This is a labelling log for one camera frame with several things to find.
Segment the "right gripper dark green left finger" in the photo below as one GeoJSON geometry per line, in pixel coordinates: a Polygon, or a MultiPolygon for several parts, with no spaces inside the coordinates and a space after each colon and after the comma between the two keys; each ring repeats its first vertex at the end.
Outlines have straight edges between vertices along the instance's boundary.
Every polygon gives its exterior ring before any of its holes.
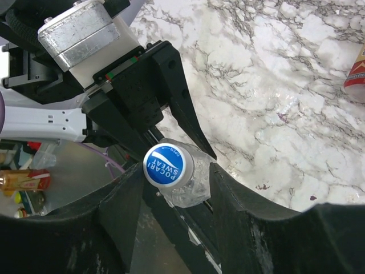
{"type": "Polygon", "coordinates": [[[44,216],[1,216],[2,273],[128,273],[144,174],[135,164],[108,185],[44,216]]]}

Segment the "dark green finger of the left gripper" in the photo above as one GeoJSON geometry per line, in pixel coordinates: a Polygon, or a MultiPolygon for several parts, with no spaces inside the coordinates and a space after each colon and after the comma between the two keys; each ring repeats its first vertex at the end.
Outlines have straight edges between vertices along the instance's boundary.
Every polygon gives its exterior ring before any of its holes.
{"type": "Polygon", "coordinates": [[[168,41],[151,47],[153,66],[162,85],[162,96],[168,102],[172,116],[180,128],[204,152],[217,158],[204,135],[190,97],[180,53],[168,41]]]}
{"type": "Polygon", "coordinates": [[[124,248],[131,249],[133,245],[137,214],[141,204],[145,203],[188,269],[193,273],[214,273],[213,263],[205,257],[211,255],[213,261],[218,260],[213,215],[208,207],[198,205],[192,209],[172,208],[157,197],[156,187],[148,186],[142,178],[143,156],[163,138],[155,122],[142,132],[135,130],[143,121],[151,122],[154,115],[162,114],[160,109],[145,107],[144,110],[147,111],[146,114],[129,124],[113,100],[106,96],[94,97],[94,122],[117,140],[131,157],[127,160],[126,175],[117,181],[117,186],[100,203],[99,221],[119,249],[124,268],[130,269],[132,252],[124,252],[124,248]]]}

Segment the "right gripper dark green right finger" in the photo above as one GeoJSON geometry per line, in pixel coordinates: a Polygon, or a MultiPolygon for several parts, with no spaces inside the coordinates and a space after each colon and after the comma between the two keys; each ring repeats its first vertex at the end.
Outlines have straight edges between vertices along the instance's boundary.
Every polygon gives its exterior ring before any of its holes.
{"type": "Polygon", "coordinates": [[[209,167],[223,273],[363,273],[364,207],[317,204],[297,212],[209,167]]]}

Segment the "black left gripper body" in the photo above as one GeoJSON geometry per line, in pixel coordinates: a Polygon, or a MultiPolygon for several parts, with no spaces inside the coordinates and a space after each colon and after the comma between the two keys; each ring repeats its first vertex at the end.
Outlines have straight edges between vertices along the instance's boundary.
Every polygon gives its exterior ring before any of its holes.
{"type": "Polygon", "coordinates": [[[168,41],[139,46],[96,73],[100,88],[82,110],[111,137],[142,137],[177,108],[177,50],[168,41]]]}

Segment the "clear plastic bottle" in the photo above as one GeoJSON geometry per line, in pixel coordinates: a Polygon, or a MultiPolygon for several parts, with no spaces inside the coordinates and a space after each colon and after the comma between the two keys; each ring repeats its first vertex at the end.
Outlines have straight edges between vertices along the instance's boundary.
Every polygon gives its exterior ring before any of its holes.
{"type": "Polygon", "coordinates": [[[171,206],[189,208],[210,199],[209,166],[216,160],[193,144],[169,138],[164,138],[162,141],[185,149],[193,160],[192,168],[191,164],[186,165],[186,171],[192,170],[192,174],[185,184],[180,183],[177,187],[159,189],[165,200],[171,206]]]}

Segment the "gold label drink bottle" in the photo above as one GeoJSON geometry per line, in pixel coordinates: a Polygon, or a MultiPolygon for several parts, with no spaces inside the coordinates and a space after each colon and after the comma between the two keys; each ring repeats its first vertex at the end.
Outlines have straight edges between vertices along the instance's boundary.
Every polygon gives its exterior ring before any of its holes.
{"type": "Polygon", "coordinates": [[[360,103],[364,103],[364,72],[365,65],[363,45],[343,84],[345,93],[360,103]]]}

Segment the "blue white bottle cap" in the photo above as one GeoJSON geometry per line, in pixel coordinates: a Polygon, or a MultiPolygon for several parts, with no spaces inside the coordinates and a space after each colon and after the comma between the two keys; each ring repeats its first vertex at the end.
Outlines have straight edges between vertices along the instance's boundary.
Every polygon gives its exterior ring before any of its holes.
{"type": "Polygon", "coordinates": [[[143,172],[149,183],[157,188],[177,187],[185,184],[192,174],[186,165],[193,166],[189,153],[174,144],[159,143],[143,159],[143,172]]]}

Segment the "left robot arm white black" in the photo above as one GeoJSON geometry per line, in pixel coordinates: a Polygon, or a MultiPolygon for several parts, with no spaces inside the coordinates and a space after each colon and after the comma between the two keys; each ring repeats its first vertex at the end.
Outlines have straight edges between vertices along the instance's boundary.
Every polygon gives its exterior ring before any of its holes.
{"type": "MultiPolygon", "coordinates": [[[[73,1],[2,1],[1,37],[30,56],[10,66],[5,87],[40,103],[74,99],[102,81],[85,102],[87,118],[135,160],[151,147],[167,106],[182,130],[210,156],[215,153],[198,122],[179,52],[167,41],[129,45],[124,35],[110,42],[82,40],[92,50],[73,54],[40,39],[40,28],[78,10],[73,1]],[[74,72],[77,65],[80,72],[74,72]]],[[[143,181],[135,165],[121,178],[44,217],[1,216],[2,273],[127,273],[131,266],[143,181]]]]}

